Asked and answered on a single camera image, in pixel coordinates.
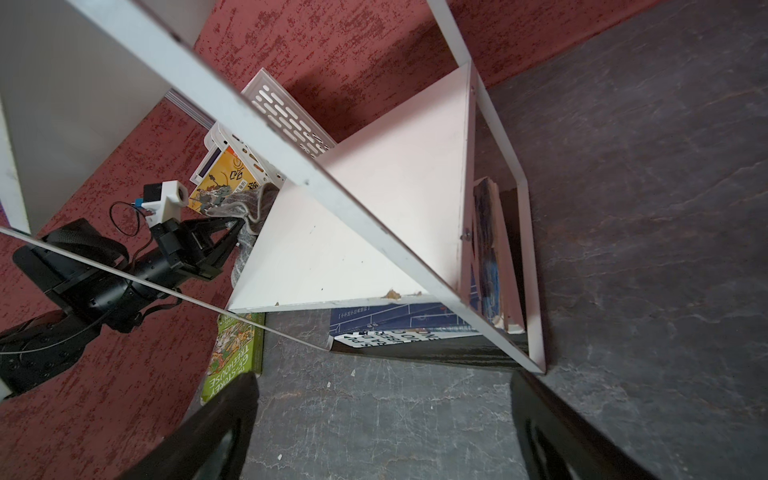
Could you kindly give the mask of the grey patterned cloth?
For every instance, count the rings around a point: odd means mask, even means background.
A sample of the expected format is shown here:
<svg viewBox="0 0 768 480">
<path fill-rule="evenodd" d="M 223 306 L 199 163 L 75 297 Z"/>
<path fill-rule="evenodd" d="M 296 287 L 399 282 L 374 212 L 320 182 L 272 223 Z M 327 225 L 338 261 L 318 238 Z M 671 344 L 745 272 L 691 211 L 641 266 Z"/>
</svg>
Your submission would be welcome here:
<svg viewBox="0 0 768 480">
<path fill-rule="evenodd" d="M 231 274 L 232 287 L 238 283 L 279 192 L 276 185 L 266 183 L 255 190 L 233 193 L 221 205 L 208 210 L 208 215 L 212 217 L 233 217 L 244 221 L 237 236 L 238 254 Z"/>
</svg>

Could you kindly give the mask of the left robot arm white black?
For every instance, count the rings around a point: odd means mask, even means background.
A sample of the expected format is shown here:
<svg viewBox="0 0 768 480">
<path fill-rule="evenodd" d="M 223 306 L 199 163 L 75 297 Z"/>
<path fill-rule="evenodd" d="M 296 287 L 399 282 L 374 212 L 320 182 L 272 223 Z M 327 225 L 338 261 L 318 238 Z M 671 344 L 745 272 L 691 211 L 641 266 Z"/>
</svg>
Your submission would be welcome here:
<svg viewBox="0 0 768 480">
<path fill-rule="evenodd" d="M 238 242 L 245 222 L 233 217 L 170 219 L 151 229 L 155 248 L 130 257 L 126 247 L 78 219 L 44 242 L 90 259 L 24 246 L 15 265 L 57 308 L 1 334 L 1 397 L 27 393 L 73 367 L 104 326 L 130 333 L 145 318 L 174 308 L 169 290 L 190 279 L 210 281 Z"/>
</svg>

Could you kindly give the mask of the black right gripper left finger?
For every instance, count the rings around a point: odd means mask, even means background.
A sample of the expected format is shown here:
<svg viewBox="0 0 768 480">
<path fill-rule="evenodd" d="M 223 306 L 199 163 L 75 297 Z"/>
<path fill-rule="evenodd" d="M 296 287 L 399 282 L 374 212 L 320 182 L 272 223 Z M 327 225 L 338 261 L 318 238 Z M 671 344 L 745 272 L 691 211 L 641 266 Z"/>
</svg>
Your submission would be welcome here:
<svg viewBox="0 0 768 480">
<path fill-rule="evenodd" d="M 257 377 L 238 375 L 122 479 L 238 479 L 259 399 Z"/>
</svg>

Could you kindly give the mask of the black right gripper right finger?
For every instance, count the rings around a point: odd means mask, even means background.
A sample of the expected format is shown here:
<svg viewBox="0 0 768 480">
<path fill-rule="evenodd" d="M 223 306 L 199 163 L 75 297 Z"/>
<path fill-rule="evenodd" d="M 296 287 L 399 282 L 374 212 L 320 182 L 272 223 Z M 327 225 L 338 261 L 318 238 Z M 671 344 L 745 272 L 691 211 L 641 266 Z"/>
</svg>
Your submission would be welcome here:
<svg viewBox="0 0 768 480">
<path fill-rule="evenodd" d="M 536 376 L 513 372 L 511 411 L 530 479 L 652 479 Z"/>
</svg>

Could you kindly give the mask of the white two-tier bookshelf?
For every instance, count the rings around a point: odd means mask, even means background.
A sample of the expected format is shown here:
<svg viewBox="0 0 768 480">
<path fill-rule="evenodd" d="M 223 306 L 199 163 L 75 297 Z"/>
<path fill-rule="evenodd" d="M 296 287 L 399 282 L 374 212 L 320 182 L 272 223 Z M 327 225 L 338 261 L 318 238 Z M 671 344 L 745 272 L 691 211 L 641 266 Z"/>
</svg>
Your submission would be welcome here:
<svg viewBox="0 0 768 480">
<path fill-rule="evenodd" d="M 210 68 L 162 20 L 138 1 L 74 1 L 72 7 L 190 100 L 233 130 L 256 133 L 250 124 L 251 103 Z M 528 349 L 522 351 L 482 319 L 455 289 L 379 220 L 358 198 L 317 161 L 293 151 L 279 153 L 275 162 L 289 180 L 301 185 L 331 214 L 392 261 L 437 300 L 481 332 L 522 368 L 537 374 L 547 370 L 540 295 L 536 271 L 530 194 L 527 180 L 485 85 L 476 70 L 479 107 L 517 183 L 523 259 Z"/>
</svg>

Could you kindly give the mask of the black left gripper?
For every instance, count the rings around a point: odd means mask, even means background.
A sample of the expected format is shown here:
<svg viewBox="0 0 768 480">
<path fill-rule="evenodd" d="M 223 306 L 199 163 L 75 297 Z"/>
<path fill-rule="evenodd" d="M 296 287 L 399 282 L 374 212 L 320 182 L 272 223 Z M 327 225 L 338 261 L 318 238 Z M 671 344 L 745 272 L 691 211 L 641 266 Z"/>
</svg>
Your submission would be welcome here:
<svg viewBox="0 0 768 480">
<path fill-rule="evenodd" d="M 169 220 L 150 229 L 155 248 L 137 256 L 127 272 L 169 289 L 189 279 L 210 281 L 237 249 L 244 225 L 236 217 Z"/>
</svg>

